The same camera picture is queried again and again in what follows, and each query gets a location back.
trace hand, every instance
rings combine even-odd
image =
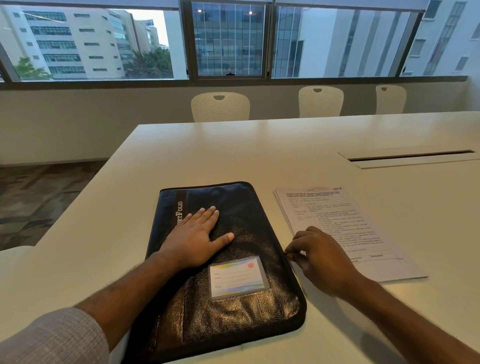
[[[297,232],[285,253],[299,265],[305,277],[331,296],[346,298],[365,278],[335,239],[313,226]]]
[[[178,271],[202,265],[234,238],[229,232],[210,241],[208,234],[215,226],[218,215],[215,206],[208,210],[202,207],[193,216],[188,214],[167,236],[158,253],[172,259]]]

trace paper document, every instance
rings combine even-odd
[[[262,262],[257,256],[213,264],[208,267],[208,279],[213,300],[269,288]]]
[[[293,234],[316,226],[331,235],[355,267],[378,282],[428,275],[362,211],[342,187],[276,189]]]

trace gray shirt sleeve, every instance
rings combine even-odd
[[[106,364],[108,358],[101,327],[74,307],[45,314],[0,342],[1,364]]]

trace stack of papers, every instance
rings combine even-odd
[[[377,282],[427,277],[362,211],[342,187],[275,189],[287,223],[295,234],[315,226],[331,235],[360,273]]]

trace white table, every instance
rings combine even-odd
[[[0,340],[73,305],[143,261],[162,188],[250,182],[285,247],[275,187],[345,186],[429,274],[389,291],[480,350],[480,161],[360,170],[342,149],[478,146],[480,112],[140,125],[0,283]],[[187,363],[370,363],[389,355],[335,299],[299,275],[308,299],[295,332]]]

